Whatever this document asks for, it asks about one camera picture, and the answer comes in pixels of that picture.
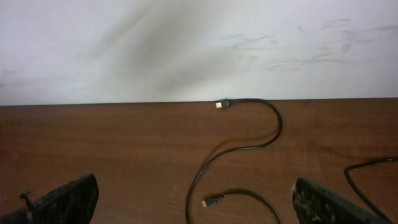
wall stain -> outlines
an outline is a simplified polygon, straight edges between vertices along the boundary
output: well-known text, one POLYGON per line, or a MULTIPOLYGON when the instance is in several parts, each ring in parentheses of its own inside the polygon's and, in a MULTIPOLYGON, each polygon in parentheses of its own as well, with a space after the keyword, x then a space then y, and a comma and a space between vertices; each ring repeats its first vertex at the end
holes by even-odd
POLYGON ((268 38, 271 38, 271 37, 274 37, 274 36, 275 36, 275 35, 263 35, 263 36, 258 37, 258 38, 247 39, 247 40, 242 41, 242 42, 240 42, 240 43, 234 44, 233 47, 234 47, 234 48, 242 47, 242 46, 244 46, 244 45, 251 44, 251 43, 255 43, 255 42, 259 41, 259 40, 268 39, 268 38))
POLYGON ((328 56, 328 55, 332 55, 332 54, 333 54, 332 52, 317 54, 317 55, 312 56, 311 60, 314 60, 314 59, 317 59, 317 58, 320 58, 320 57, 324 57, 324 56, 328 56))
POLYGON ((329 48, 329 47, 324 47, 324 46, 322 46, 322 47, 319 47, 318 49, 319 49, 319 50, 330 50, 330 48, 329 48))
POLYGON ((347 44, 343 44, 341 46, 341 53, 347 53, 351 48, 351 44, 347 43, 347 44))
POLYGON ((374 41, 376 41, 376 39, 357 40, 356 42, 357 42, 357 43, 360 43, 360 44, 368 44, 368 43, 371 43, 371 42, 374 42, 374 41))
POLYGON ((343 38, 348 42, 352 42, 358 39, 358 31, 356 30, 343 30, 341 31, 341 34, 343 35, 343 38))
POLYGON ((351 19, 335 19, 332 21, 324 22, 322 24, 322 29, 338 28, 348 26, 351 19))
POLYGON ((369 30, 395 30, 398 31, 398 25, 391 25, 391 26, 382 26, 382 27, 377 27, 369 30))
POLYGON ((280 69, 280 72, 286 72, 286 71, 298 71, 301 70, 301 68, 287 68, 287 69, 280 69))
MULTIPOLYGON (((229 47, 218 47, 219 49, 235 49, 235 46, 229 47)), ((253 50, 253 51, 265 51, 265 50, 287 50, 293 49, 293 46, 285 46, 285 47, 245 47, 245 50, 253 50)))
POLYGON ((12 74, 16 74, 17 71, 9 71, 9 70, 5 70, 5 69, 4 69, 4 70, 2 71, 2 73, 5 74, 5 75, 12 75, 12 74))
POLYGON ((277 68, 279 68, 279 67, 281 67, 281 66, 282 66, 282 65, 274 65, 274 66, 271 66, 271 67, 267 68, 267 70, 268 70, 268 71, 271 71, 271 72, 274 72, 275 69, 277 69, 277 68))
POLYGON ((274 64, 274 63, 278 63, 278 64, 297 63, 297 64, 301 64, 301 65, 311 65, 311 64, 316 64, 316 63, 337 63, 337 64, 340 64, 340 65, 348 65, 348 64, 351 64, 352 61, 338 59, 338 58, 329 58, 329 59, 295 59, 295 60, 279 60, 279 61, 265 62, 264 65, 274 64))
POLYGON ((225 34, 224 36, 220 37, 220 39, 236 39, 243 37, 243 34, 225 34))
POLYGON ((269 41, 272 45, 278 44, 279 42, 277 40, 270 40, 269 41))
POLYGON ((303 30, 303 27, 298 26, 297 29, 298 29, 298 31, 299 31, 300 33, 305 34, 305 32, 304 32, 304 30, 303 30))

black cord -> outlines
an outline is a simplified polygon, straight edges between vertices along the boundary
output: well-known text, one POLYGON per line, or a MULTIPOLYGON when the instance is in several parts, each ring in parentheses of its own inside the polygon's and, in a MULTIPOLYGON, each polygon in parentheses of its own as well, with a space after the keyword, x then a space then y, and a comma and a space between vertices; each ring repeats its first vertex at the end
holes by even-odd
MULTIPOLYGON (((259 144, 259 145, 255 145, 255 146, 235 147, 235 148, 232 148, 232 149, 227 149, 225 151, 222 151, 222 152, 216 154, 215 156, 213 156, 211 159, 209 159, 205 163, 205 165, 203 165, 200 168, 199 173, 195 176, 195 178, 194 178, 194 180, 193 180, 193 182, 192 182, 192 184, 191 184, 191 186, 190 186, 190 188, 188 190, 187 198, 185 199, 185 220, 186 220, 187 224, 191 224, 190 213, 189 212, 190 212, 190 201, 191 201, 192 193, 195 190, 195 187, 198 184, 198 181, 200 180, 200 177, 202 177, 202 175, 205 173, 207 168, 209 168, 210 164, 213 161, 215 161, 220 156, 225 155, 225 154, 227 154, 229 152, 246 151, 246 150, 260 149, 260 148, 266 147, 269 144, 273 143, 280 136, 280 134, 282 132, 282 128, 283 128, 282 117, 281 117, 279 111, 276 109, 276 107, 274 105, 272 105, 270 102, 266 101, 266 100, 262 100, 262 99, 220 100, 220 101, 216 102, 216 108, 224 108, 224 107, 228 107, 228 106, 231 106, 233 104, 236 104, 236 103, 262 103, 262 104, 267 105, 268 107, 270 107, 274 111, 274 113, 276 114, 277 119, 278 119, 278 126, 279 126, 278 132, 275 134, 275 136, 271 140, 269 140, 269 141, 267 141, 267 142, 265 142, 263 144, 259 144)), ((238 192, 237 194, 245 194, 245 195, 254 197, 257 200, 260 200, 264 205, 267 206, 267 208, 269 208, 271 210, 271 212, 276 217, 276 220, 277 220, 278 224, 280 223, 279 219, 278 219, 278 216, 276 215, 274 209, 271 207, 271 205, 269 205, 269 203, 267 203, 259 195, 255 194, 255 193, 253 193, 251 191, 248 191, 248 190, 244 190, 244 191, 238 192)))
POLYGON ((246 190, 246 189, 229 190, 227 192, 224 192, 224 194, 222 194, 222 195, 214 195, 214 196, 208 197, 206 200, 202 201, 202 204, 204 207, 208 207, 208 206, 216 204, 222 198, 229 197, 232 195, 246 195, 246 196, 252 197, 252 198, 256 199, 257 201, 261 202, 263 205, 265 205, 271 211, 271 213, 273 214, 273 216, 276 220, 276 223, 280 224, 279 217, 276 214, 274 208, 272 208, 272 206, 266 200, 264 200, 260 195, 254 193, 250 190, 246 190))
POLYGON ((362 191, 360 191, 360 189, 356 186, 356 184, 354 183, 354 181, 352 180, 351 176, 349 175, 349 171, 351 169, 356 169, 356 168, 360 168, 360 167, 364 167, 364 166, 369 166, 369 165, 373 165, 373 164, 378 164, 378 163, 382 163, 382 162, 394 162, 394 161, 398 161, 398 156, 397 157, 391 157, 391 158, 382 158, 382 159, 376 159, 373 161, 369 161, 369 162, 363 162, 360 164, 356 164, 356 165, 352 165, 352 166, 348 166, 344 169, 344 175, 346 176, 346 179, 349 183, 349 185, 353 188, 353 190, 355 191, 355 193, 361 198, 361 200, 363 202, 365 202, 365 204, 371 208, 371 210, 374 211, 374 213, 376 213, 376 215, 378 215, 379 217, 391 222, 391 220, 389 218, 387 218, 387 216, 385 214, 383 214, 380 209, 378 209, 368 198, 367 196, 365 196, 362 191))

wooden table surface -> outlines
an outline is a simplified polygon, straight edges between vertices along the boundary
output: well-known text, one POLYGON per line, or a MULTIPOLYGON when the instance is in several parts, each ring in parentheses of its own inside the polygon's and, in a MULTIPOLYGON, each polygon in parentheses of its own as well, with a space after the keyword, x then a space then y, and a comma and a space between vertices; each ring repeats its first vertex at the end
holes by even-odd
MULTIPOLYGON (((195 223, 275 223, 251 198, 203 208, 209 193, 246 188, 262 195, 282 223, 299 223, 291 188, 308 177, 366 208, 343 169, 398 154, 398 99, 275 101, 281 137, 263 150, 234 152, 203 176, 192 200, 195 223)), ((258 104, 216 110, 213 103, 0 107, 0 214, 83 174, 99 200, 92 223, 185 223, 185 196, 215 150, 259 143, 276 116, 258 104)), ((352 171, 359 188, 398 222, 398 163, 352 171)))

white wall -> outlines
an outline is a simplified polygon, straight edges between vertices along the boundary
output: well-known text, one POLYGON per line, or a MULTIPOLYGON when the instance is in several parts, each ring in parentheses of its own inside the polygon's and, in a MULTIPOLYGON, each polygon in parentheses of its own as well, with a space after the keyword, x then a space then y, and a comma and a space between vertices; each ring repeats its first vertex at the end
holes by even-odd
POLYGON ((0 105, 398 96, 396 0, 187 2, 0 1, 0 105))

